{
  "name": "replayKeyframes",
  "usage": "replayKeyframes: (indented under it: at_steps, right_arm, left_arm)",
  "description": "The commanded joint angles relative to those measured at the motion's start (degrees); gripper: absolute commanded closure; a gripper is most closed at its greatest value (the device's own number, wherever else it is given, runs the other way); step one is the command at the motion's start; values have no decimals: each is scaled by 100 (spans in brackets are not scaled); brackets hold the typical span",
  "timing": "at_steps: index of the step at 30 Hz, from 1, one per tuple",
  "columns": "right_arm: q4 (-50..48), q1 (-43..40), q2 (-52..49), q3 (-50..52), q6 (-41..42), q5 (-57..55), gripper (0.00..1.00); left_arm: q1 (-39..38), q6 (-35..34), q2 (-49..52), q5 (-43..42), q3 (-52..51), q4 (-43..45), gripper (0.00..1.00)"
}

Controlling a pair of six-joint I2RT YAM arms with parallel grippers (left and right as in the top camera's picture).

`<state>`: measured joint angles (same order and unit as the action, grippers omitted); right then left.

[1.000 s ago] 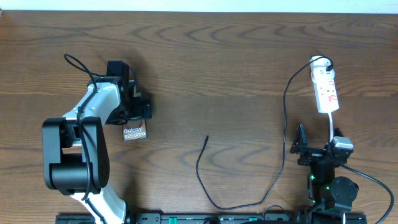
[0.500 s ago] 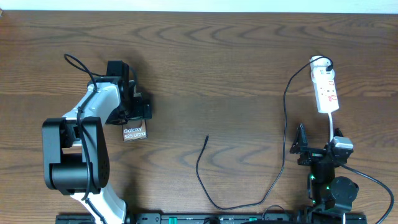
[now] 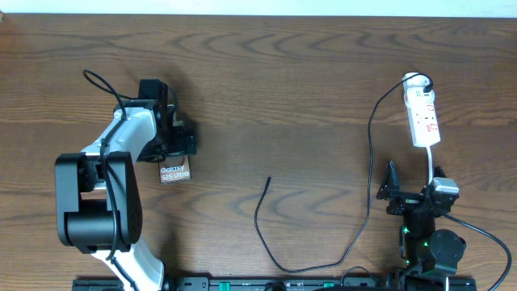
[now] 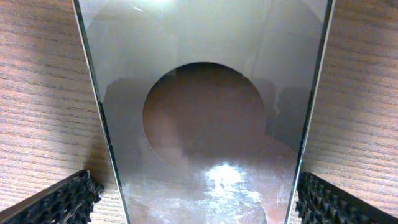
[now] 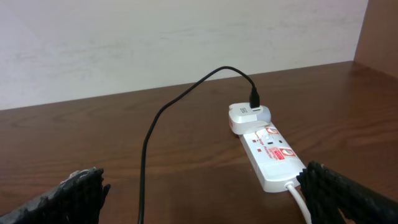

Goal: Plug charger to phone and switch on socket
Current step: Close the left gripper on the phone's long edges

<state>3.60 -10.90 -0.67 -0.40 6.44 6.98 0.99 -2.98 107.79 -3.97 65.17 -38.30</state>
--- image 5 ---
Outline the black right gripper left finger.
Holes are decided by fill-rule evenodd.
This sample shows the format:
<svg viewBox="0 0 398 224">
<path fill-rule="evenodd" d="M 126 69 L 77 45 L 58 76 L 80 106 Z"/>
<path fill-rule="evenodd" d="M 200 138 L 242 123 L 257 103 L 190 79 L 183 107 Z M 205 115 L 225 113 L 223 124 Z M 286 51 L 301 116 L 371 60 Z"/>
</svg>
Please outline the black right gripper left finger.
<svg viewBox="0 0 398 224">
<path fill-rule="evenodd" d="M 1 224 L 98 224 L 111 188 L 103 169 L 77 170 L 58 186 L 6 214 Z"/>
</svg>

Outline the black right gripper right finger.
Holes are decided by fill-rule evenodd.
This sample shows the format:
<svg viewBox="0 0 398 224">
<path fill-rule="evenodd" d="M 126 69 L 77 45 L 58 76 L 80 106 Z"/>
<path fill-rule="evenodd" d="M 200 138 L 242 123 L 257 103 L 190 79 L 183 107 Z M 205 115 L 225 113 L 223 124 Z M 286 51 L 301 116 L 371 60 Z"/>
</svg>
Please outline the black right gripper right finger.
<svg viewBox="0 0 398 224">
<path fill-rule="evenodd" d="M 397 224 L 397 202 L 323 164 L 309 162 L 297 180 L 312 223 Z"/>
</svg>

